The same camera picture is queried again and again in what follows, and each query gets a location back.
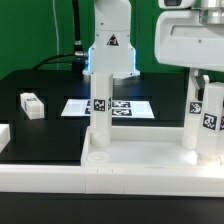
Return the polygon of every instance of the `black cable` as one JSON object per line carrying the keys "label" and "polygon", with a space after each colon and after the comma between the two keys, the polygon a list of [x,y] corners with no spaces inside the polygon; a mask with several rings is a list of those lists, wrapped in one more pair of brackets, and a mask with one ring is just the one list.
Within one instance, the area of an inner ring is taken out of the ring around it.
{"label": "black cable", "polygon": [[33,70],[38,70],[46,62],[52,61],[54,59],[65,58],[65,57],[75,57],[75,53],[59,54],[59,55],[55,55],[55,56],[49,57],[49,58],[41,61],[39,64],[35,65],[32,69]]}
{"label": "black cable", "polygon": [[80,60],[73,60],[73,61],[50,61],[50,62],[44,62],[42,64],[39,64],[38,67],[35,66],[37,68],[35,68],[34,70],[38,70],[43,65],[49,65],[49,64],[72,64],[73,62],[85,63],[86,61],[83,60],[83,59],[80,59]]}
{"label": "black cable", "polygon": [[79,16],[79,1],[72,0],[74,14],[74,32],[75,32],[75,51],[82,51],[81,31],[80,31],[80,16]]}

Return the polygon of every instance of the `white sheet of paper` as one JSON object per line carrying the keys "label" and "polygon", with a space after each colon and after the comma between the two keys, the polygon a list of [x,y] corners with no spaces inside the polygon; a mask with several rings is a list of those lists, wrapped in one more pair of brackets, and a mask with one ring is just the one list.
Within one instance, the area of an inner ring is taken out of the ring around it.
{"label": "white sheet of paper", "polygon": [[[113,115],[112,117],[123,117],[123,118],[155,118],[152,112],[152,108],[148,101],[122,101],[116,100],[119,102],[130,102],[131,108],[122,108],[122,107],[112,107],[113,110],[124,110],[123,115]],[[61,114],[62,117],[81,117],[81,116],[90,116],[86,114],[86,109],[90,106],[87,106],[88,100],[68,100],[65,108]],[[131,116],[126,116],[126,110],[131,110]]]}

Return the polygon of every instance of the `paper with markers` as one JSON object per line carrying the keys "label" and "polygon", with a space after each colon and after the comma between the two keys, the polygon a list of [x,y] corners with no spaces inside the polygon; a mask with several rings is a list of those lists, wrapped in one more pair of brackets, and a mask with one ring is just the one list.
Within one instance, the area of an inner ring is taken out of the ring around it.
{"label": "paper with markers", "polygon": [[[82,117],[90,116],[90,100],[68,100],[61,116]],[[112,101],[112,117],[120,118],[155,118],[148,101]]]}

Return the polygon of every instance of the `white robot body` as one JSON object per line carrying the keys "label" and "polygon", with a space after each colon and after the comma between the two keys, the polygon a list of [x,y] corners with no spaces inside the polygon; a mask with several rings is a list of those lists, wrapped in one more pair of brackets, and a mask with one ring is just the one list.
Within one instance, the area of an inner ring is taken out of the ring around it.
{"label": "white robot body", "polygon": [[122,80],[139,76],[136,51],[130,43],[131,5],[129,0],[95,0],[95,42],[89,49],[84,77],[112,73]]}

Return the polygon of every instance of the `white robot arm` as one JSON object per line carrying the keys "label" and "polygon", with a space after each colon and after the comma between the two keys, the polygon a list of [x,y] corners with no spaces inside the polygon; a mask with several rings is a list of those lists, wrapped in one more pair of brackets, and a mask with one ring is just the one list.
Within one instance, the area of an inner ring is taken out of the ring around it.
{"label": "white robot arm", "polygon": [[89,65],[84,78],[94,73],[112,73],[115,84],[139,77],[135,49],[130,43],[129,0],[95,0],[95,41],[89,48]]}
{"label": "white robot arm", "polygon": [[224,84],[209,83],[204,98],[197,97],[200,69],[224,71],[224,1],[159,0],[166,11],[158,19],[155,55],[163,64],[191,68],[186,104],[183,146],[211,160],[224,155]]}

